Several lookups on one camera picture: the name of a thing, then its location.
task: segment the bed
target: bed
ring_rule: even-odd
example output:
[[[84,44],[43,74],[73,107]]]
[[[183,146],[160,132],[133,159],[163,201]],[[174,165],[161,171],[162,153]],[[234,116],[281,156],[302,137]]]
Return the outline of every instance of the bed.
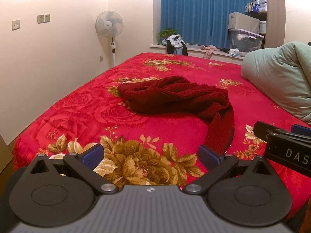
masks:
[[[123,184],[185,185],[207,172],[197,160],[208,126],[182,113],[138,115],[121,101],[118,85],[181,75],[191,82],[228,90],[235,133],[228,153],[251,160],[265,142],[254,136],[257,120],[290,130],[308,126],[241,77],[241,66],[196,57],[143,53],[114,67],[59,100],[17,139],[15,169],[39,153],[62,158],[82,153],[95,143],[105,149],[95,171],[119,187]],[[311,179],[271,163],[293,197],[293,215],[309,198]]]

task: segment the gray plastic panel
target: gray plastic panel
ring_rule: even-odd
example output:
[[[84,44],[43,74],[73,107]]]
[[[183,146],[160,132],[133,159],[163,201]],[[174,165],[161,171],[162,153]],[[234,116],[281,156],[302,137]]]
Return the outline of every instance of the gray plastic panel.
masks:
[[[178,186],[131,186],[100,197],[92,211],[66,226],[41,229],[20,223],[12,233],[290,233],[284,225],[242,228],[215,216],[202,197]]]

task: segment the electrical socket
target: electrical socket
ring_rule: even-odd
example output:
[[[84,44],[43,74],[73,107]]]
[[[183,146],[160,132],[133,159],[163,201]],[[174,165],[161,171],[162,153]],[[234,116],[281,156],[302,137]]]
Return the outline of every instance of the electrical socket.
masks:
[[[38,23],[44,23],[44,15],[38,15]]]
[[[12,31],[19,29],[19,19],[12,21]]]
[[[47,15],[44,15],[44,22],[45,23],[48,23],[48,22],[50,22],[51,20],[50,20],[50,14],[47,14]]]

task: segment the white circular logo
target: white circular logo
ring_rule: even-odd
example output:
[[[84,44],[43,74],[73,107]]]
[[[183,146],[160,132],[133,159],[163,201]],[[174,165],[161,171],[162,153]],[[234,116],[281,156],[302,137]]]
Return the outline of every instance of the white circular logo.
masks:
[[[146,190],[147,190],[149,193],[152,193],[152,192],[155,191],[155,189],[154,189],[153,187],[149,187],[149,188],[147,188]]]

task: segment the dark red knitted sweater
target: dark red knitted sweater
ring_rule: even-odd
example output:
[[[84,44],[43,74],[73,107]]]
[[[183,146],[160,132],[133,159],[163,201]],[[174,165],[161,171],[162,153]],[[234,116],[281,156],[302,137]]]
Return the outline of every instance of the dark red knitted sweater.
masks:
[[[223,153],[234,132],[233,108],[228,91],[191,83],[182,76],[139,83],[123,83],[118,91],[131,110],[143,114],[185,111],[209,125],[205,144]]]

